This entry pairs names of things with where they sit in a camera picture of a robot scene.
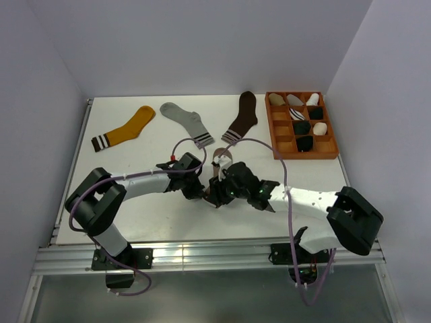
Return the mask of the tan sock with maroon cuff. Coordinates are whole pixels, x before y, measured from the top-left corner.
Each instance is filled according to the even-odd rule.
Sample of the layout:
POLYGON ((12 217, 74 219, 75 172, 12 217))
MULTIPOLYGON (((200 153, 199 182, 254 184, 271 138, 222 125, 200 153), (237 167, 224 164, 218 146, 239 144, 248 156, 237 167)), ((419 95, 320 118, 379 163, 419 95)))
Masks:
POLYGON ((215 208, 229 204, 232 198, 226 193, 223 181, 226 179, 226 171, 233 164, 232 154, 225 148, 217 148, 212 160, 213 177, 209 179, 209 186, 204 192, 204 200, 215 208))

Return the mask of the plain black sock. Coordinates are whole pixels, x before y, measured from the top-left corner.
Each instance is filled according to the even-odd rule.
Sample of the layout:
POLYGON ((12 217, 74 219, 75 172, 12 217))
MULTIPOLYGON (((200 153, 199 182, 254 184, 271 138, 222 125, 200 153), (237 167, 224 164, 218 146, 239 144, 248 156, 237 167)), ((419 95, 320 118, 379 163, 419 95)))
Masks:
POLYGON ((295 121, 292 123, 295 135, 308 135, 311 130, 311 124, 307 120, 295 121))

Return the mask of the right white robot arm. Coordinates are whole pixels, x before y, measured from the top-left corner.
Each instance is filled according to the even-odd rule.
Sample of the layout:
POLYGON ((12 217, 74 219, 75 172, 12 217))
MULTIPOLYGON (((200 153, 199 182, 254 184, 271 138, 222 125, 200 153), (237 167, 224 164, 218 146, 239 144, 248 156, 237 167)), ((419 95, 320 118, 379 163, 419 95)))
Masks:
POLYGON ((242 199, 259 211, 286 211, 292 256, 298 262, 334 248, 360 256, 370 254, 384 218, 356 189, 293 188, 258 179, 243 162, 216 157, 212 164, 218 173, 209 181, 207 202, 219 208, 242 199))

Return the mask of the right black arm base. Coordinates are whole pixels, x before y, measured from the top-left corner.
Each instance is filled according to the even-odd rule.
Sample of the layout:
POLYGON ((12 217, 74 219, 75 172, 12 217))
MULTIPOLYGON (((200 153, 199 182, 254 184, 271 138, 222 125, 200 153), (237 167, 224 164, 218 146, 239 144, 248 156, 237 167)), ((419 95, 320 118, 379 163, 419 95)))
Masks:
MULTIPOLYGON (((316 254, 307 252, 300 246, 296 247, 296 260, 298 264, 299 277, 302 284, 312 284, 318 279, 318 263, 329 261, 330 253, 328 250, 320 251, 316 254)), ((296 282, 296 276, 293 268, 293 256, 289 243, 278 243, 270 245, 270 254, 268 260, 273 265, 287 265, 290 278, 296 282)))

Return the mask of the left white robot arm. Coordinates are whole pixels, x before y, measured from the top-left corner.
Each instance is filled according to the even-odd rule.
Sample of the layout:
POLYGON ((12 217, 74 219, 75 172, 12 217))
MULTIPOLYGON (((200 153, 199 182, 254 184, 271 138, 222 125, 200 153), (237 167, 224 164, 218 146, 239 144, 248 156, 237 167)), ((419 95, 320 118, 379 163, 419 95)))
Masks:
POLYGON ((65 202, 70 224, 76 221, 93 242, 107 253, 115 268, 125 268, 137 261, 130 243, 114 224, 121 204, 129 199, 154 193, 180 190, 186 199, 201 199, 204 186, 199 181, 201 161, 191 153, 179 160, 156 165, 146 173, 114 176, 96 168, 65 202))

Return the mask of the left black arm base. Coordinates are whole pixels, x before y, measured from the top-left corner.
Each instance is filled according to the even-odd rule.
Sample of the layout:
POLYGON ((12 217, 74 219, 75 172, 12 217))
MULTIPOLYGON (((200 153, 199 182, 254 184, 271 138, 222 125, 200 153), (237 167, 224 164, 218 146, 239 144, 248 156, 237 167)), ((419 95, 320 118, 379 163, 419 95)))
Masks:
POLYGON ((94 251, 91 270, 105 272, 105 284, 109 291, 119 295, 139 295, 152 286, 151 277, 143 271, 152 268, 152 261, 152 248, 128 246, 118 256, 111 256, 101 248, 94 251), (147 286, 142 291, 126 292, 138 278, 145 278, 147 286))

